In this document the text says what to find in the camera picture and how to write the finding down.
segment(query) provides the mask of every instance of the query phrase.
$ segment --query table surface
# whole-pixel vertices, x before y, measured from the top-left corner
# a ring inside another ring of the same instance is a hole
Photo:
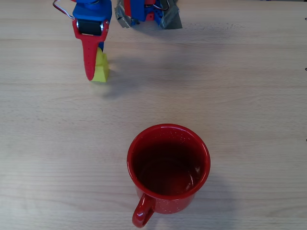
[[[1,230],[135,229],[126,154],[159,123],[199,134],[212,169],[145,229],[306,229],[307,4],[181,0],[170,31],[113,17],[106,84],[51,0],[0,5]]]

